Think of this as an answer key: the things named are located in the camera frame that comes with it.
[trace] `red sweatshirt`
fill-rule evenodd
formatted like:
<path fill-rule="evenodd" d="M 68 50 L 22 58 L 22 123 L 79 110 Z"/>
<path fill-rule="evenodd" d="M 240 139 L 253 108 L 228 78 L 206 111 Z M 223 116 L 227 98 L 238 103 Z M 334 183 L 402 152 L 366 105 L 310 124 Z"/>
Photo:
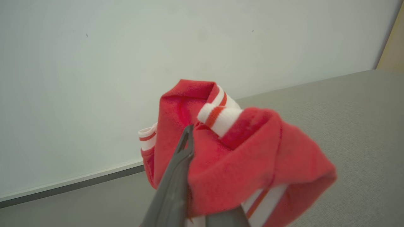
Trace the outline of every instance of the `red sweatshirt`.
<path fill-rule="evenodd" d="M 335 167 L 317 144 L 275 111 L 242 110 L 214 82 L 180 80 L 161 97 L 158 124 L 139 132 L 154 188 L 190 124 L 188 216 L 242 204 L 251 226 L 286 226 L 336 179 Z"/>

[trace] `gray surface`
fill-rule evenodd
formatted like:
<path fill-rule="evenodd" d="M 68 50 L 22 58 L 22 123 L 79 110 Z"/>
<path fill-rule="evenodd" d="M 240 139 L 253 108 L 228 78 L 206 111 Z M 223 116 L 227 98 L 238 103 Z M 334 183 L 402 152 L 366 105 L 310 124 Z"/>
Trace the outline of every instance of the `gray surface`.
<path fill-rule="evenodd" d="M 241 99 L 315 139 L 338 181 L 293 227 L 404 226 L 404 76 L 367 71 Z M 0 209 L 1 227 L 138 226 L 154 190 L 144 173 Z"/>
<path fill-rule="evenodd" d="M 366 71 L 239 100 L 318 142 L 338 181 L 291 226 L 404 226 L 404 75 Z"/>

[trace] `baseboard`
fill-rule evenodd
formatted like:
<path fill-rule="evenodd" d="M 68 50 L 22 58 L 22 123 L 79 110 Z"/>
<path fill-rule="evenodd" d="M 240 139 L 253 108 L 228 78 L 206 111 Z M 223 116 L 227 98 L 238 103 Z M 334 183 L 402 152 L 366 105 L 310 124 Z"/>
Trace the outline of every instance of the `baseboard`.
<path fill-rule="evenodd" d="M 0 208 L 57 195 L 67 191 L 73 191 L 143 171 L 143 162 L 130 162 L 60 182 L 6 194 L 0 197 Z"/>

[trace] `red fabric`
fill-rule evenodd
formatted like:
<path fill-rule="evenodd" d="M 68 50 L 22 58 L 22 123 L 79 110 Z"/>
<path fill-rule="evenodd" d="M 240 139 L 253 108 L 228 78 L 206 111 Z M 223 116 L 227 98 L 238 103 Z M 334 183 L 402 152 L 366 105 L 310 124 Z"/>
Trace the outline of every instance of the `red fabric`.
<path fill-rule="evenodd" d="M 214 82 L 180 80 L 161 97 L 156 145 L 142 151 L 149 182 L 157 188 L 184 128 L 194 124 L 188 215 L 229 210 L 257 189 L 289 184 L 265 224 L 287 225 L 335 181 L 333 164 L 306 134 L 270 109 L 245 109 L 218 138 L 197 120 L 218 93 Z"/>

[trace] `gray tabletop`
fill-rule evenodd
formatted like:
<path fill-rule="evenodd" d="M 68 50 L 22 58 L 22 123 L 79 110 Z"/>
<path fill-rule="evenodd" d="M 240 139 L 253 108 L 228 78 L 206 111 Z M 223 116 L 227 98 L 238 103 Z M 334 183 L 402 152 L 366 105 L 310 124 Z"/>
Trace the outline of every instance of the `gray tabletop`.
<path fill-rule="evenodd" d="M 318 142 L 338 180 L 298 226 L 404 226 L 404 75 L 364 71 L 238 100 Z"/>

